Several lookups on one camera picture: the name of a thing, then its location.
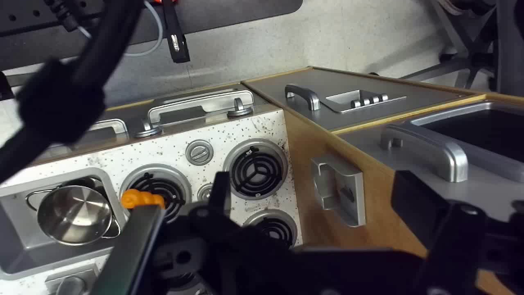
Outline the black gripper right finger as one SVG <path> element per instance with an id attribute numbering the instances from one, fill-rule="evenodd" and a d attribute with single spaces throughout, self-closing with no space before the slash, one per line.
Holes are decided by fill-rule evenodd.
<path id="1" fill-rule="evenodd" d="M 488 270 L 522 295 L 521 210 L 514 210 L 508 221 L 498 221 L 472 203 L 444 198 L 409 170 L 395 173 L 391 206 L 427 249 L 414 280 L 418 293 L 478 295 L 478 272 Z"/>

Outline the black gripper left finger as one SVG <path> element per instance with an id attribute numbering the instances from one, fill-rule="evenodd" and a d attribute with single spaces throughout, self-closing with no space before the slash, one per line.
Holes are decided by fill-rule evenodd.
<path id="1" fill-rule="evenodd" d="M 134 295 L 164 223 L 160 206 L 139 206 L 115 239 L 115 246 L 95 280 L 90 295 Z"/>

